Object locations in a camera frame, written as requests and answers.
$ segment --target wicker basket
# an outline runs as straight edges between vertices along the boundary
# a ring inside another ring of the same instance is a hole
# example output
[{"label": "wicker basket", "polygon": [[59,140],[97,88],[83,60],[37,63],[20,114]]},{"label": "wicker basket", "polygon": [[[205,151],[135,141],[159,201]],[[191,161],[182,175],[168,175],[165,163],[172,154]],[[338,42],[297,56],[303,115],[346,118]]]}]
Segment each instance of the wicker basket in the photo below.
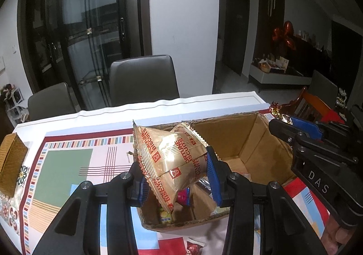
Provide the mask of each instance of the wicker basket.
[{"label": "wicker basket", "polygon": [[0,145],[0,191],[12,198],[21,164],[28,148],[16,133],[8,134]]},{"label": "wicker basket", "polygon": [[268,73],[271,70],[271,66],[268,63],[261,63],[260,69],[261,69],[261,71]]}]

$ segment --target candy wrapper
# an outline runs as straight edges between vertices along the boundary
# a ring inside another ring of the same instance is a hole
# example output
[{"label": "candy wrapper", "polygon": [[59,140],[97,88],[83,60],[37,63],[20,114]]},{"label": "candy wrapper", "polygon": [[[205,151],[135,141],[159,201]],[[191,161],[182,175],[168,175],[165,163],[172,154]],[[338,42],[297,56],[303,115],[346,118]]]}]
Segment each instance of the candy wrapper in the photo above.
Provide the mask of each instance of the candy wrapper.
[{"label": "candy wrapper", "polygon": [[165,211],[163,207],[159,209],[159,212],[160,212],[160,221],[162,224],[168,224],[173,222],[171,214]]},{"label": "candy wrapper", "polygon": [[190,206],[190,187],[178,191],[177,203],[182,206]]},{"label": "candy wrapper", "polygon": [[187,123],[170,132],[134,123],[137,158],[158,201],[171,213],[177,192],[206,174],[208,144]]},{"label": "candy wrapper", "polygon": [[202,248],[205,246],[204,243],[197,242],[188,238],[186,240],[186,255],[201,255]]}]

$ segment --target balloon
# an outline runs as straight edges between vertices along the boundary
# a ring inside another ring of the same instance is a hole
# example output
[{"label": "balloon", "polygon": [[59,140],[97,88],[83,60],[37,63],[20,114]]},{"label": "balloon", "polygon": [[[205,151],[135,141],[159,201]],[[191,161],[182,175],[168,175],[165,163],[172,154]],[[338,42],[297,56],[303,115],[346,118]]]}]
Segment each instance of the balloon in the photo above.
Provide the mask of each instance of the balloon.
[{"label": "balloon", "polygon": [[280,29],[279,27],[275,28],[273,30],[273,34],[272,34],[272,40],[273,41],[277,41],[280,40],[282,38],[283,34],[282,34],[282,29]]},{"label": "balloon", "polygon": [[272,40],[274,42],[277,42],[281,39],[284,40],[285,45],[287,47],[289,47],[292,50],[296,50],[295,47],[295,42],[292,38],[290,38],[289,36],[294,35],[294,28],[293,28],[293,24],[291,23],[291,21],[286,21],[284,23],[284,31],[282,31],[282,29],[280,29],[279,27],[275,28],[272,32]]},{"label": "balloon", "polygon": [[284,23],[284,35],[293,36],[294,35],[294,27],[291,21],[285,21]]},{"label": "balloon", "polygon": [[287,47],[291,48],[292,50],[296,50],[295,42],[292,38],[289,38],[288,36],[284,36],[285,43]]}]

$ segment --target sliding door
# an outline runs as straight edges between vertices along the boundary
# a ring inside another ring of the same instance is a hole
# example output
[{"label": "sliding door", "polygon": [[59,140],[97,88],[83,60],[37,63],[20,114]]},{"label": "sliding door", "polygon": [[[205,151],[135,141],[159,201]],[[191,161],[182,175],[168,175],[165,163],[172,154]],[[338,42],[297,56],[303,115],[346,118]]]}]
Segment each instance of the sliding door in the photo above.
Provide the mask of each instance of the sliding door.
[{"label": "sliding door", "polygon": [[66,82],[81,108],[111,106],[110,66],[130,57],[125,0],[27,0],[26,7],[41,89]]}]

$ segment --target dark wooden door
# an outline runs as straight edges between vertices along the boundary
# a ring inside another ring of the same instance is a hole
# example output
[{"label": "dark wooden door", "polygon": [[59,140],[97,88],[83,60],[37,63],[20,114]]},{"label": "dark wooden door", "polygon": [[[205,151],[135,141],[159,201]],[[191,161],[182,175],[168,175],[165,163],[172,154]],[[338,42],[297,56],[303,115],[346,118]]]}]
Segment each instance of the dark wooden door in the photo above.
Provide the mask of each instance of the dark wooden door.
[{"label": "dark wooden door", "polygon": [[241,75],[245,59],[250,0],[226,0],[223,62]]},{"label": "dark wooden door", "polygon": [[362,52],[362,36],[355,31],[331,22],[331,77],[349,97],[357,76]]},{"label": "dark wooden door", "polygon": [[285,0],[258,0],[258,21],[254,58],[271,52],[272,31],[284,25]]}]

